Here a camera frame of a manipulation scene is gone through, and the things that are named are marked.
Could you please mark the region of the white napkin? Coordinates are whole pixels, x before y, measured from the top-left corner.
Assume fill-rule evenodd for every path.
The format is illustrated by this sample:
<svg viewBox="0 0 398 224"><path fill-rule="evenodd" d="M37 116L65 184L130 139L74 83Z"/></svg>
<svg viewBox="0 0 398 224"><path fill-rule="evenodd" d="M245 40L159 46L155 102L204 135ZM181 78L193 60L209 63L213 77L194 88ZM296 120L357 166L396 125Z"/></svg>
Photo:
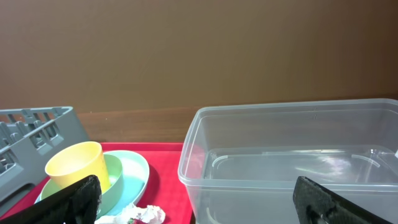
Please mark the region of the white napkin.
<svg viewBox="0 0 398 224"><path fill-rule="evenodd" d="M143 224L163 224L165 212L158 206L148 205L146 208L129 204L117 215L105 215L95 221L95 224L127 224L128 221L138 219Z"/></svg>

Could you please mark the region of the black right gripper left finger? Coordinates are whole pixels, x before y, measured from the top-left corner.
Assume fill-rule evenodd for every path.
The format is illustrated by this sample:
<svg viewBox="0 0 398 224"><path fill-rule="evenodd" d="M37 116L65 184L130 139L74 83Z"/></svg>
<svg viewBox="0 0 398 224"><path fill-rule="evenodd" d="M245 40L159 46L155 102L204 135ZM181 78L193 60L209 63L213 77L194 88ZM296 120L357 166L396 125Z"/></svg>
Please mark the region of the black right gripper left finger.
<svg viewBox="0 0 398 224"><path fill-rule="evenodd" d="M100 201L100 181L89 175L1 220L1 224L94 224Z"/></svg>

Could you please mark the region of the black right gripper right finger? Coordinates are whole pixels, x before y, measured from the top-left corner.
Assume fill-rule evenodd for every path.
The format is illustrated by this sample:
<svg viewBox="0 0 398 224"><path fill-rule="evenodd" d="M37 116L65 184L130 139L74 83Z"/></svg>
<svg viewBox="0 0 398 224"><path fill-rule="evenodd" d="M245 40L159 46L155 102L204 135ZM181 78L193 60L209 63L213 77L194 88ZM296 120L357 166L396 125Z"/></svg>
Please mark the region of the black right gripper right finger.
<svg viewBox="0 0 398 224"><path fill-rule="evenodd" d="M293 201L300 224L392 224L305 176L297 178Z"/></svg>

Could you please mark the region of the red candy wrapper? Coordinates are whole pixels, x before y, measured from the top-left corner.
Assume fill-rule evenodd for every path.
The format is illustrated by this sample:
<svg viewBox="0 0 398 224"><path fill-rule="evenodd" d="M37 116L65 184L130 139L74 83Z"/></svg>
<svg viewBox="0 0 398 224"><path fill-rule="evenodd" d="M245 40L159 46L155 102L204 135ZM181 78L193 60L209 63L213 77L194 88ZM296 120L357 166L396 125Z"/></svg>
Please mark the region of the red candy wrapper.
<svg viewBox="0 0 398 224"><path fill-rule="evenodd" d="M143 224L141 220L131 218L127 224Z"/></svg>

